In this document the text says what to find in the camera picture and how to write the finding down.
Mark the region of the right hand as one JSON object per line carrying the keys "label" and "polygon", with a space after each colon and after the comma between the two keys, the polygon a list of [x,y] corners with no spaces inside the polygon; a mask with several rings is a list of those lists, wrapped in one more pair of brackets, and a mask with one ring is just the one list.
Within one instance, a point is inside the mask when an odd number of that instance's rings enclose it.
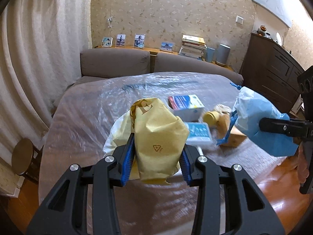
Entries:
{"label": "right hand", "polygon": [[304,148],[302,143],[299,145],[298,148],[298,180],[300,183],[305,183],[306,179],[309,176],[309,168],[308,168],[308,162],[306,160],[305,154],[304,154]]}

